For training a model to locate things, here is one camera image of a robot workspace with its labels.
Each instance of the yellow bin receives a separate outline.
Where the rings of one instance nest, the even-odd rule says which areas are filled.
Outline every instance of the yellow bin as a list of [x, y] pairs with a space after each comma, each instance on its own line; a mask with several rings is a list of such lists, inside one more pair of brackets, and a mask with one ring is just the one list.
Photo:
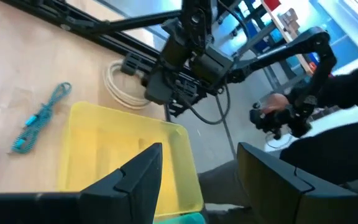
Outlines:
[[156, 217], [198, 212], [203, 198], [183, 126], [86, 102], [75, 103], [65, 130], [60, 191], [80, 191], [155, 142], [162, 143], [162, 183]]

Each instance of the person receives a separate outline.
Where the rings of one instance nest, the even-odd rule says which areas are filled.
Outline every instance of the person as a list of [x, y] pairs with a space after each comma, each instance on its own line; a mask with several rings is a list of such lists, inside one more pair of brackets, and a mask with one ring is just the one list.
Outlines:
[[[283, 110], [301, 94], [304, 87], [293, 88], [287, 96], [272, 94], [262, 108], [265, 114]], [[330, 77], [318, 95], [318, 107], [342, 109], [358, 106], [358, 69], [348, 75]], [[333, 128], [313, 137], [301, 138], [274, 156], [333, 184], [358, 179], [358, 123]], [[205, 203], [239, 206], [228, 211], [209, 212], [209, 223], [257, 223], [237, 176], [237, 162], [227, 162], [199, 174]]]

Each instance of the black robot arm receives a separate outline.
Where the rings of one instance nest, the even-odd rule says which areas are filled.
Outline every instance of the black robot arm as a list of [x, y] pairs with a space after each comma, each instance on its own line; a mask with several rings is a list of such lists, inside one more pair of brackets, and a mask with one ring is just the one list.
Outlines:
[[218, 14], [216, 0], [183, 0], [179, 17], [181, 26], [190, 39], [190, 48], [202, 52], [212, 34], [212, 24]]
[[233, 70], [235, 75], [232, 82], [241, 82], [250, 72], [295, 54], [316, 52], [320, 58], [306, 91], [295, 100], [293, 105], [288, 105], [284, 111], [266, 114], [263, 118], [259, 110], [251, 110], [250, 119], [257, 129], [262, 129], [264, 132], [271, 131], [275, 139], [281, 138], [280, 128], [284, 124], [288, 124], [295, 137], [300, 137], [310, 130], [311, 126], [307, 119], [317, 105], [317, 94], [336, 64], [336, 57], [329, 46], [329, 40], [329, 34], [321, 28], [310, 28], [286, 45], [253, 60], [238, 63], [238, 68]]

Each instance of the teal cable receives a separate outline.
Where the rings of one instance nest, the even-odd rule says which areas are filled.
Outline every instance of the teal cable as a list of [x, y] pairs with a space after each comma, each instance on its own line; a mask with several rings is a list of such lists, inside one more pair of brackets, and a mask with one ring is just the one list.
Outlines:
[[37, 114], [32, 115], [25, 122], [24, 131], [16, 138], [12, 145], [12, 151], [26, 154], [31, 151], [38, 139], [38, 134], [52, 118], [52, 107], [63, 97], [71, 92], [71, 84], [68, 82], [59, 84], [53, 91], [49, 102], [42, 105]]

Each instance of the wooden table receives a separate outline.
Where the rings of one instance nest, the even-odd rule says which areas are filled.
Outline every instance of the wooden table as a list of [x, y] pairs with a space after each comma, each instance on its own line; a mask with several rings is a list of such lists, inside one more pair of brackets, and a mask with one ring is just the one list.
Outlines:
[[[91, 0], [68, 3], [98, 19], [122, 17]], [[130, 35], [153, 44], [152, 34]], [[141, 111], [124, 108], [109, 95], [102, 73], [120, 55], [0, 2], [0, 192], [43, 192], [57, 189], [62, 129], [72, 104], [78, 101], [165, 119], [163, 106]], [[26, 155], [8, 154], [24, 121], [38, 112], [53, 89], [70, 82], [73, 89], [54, 108], [37, 145]]]
[[[277, 9], [271, 11], [270, 8], [266, 5], [265, 1], [262, 0], [262, 5], [264, 6], [264, 8], [266, 9], [267, 13], [270, 15], [270, 17], [272, 18], [272, 21], [274, 22], [274, 24], [276, 25], [277, 29], [280, 31], [280, 33], [283, 35], [283, 38], [285, 39], [285, 41], [291, 42], [293, 39], [295, 39], [297, 37], [297, 34], [295, 32], [295, 30], [293, 30], [291, 27], [285, 27], [284, 24], [280, 21], [280, 19], [278, 18], [278, 14], [277, 14]], [[280, 8], [286, 8], [286, 9], [290, 9], [291, 7], [289, 5], [280, 5]], [[303, 69], [305, 69], [306, 73], [308, 75], [312, 75], [313, 72], [309, 67], [308, 62], [305, 60], [305, 58], [298, 54], [296, 55], [296, 57], [298, 58], [301, 66], [303, 67]]]

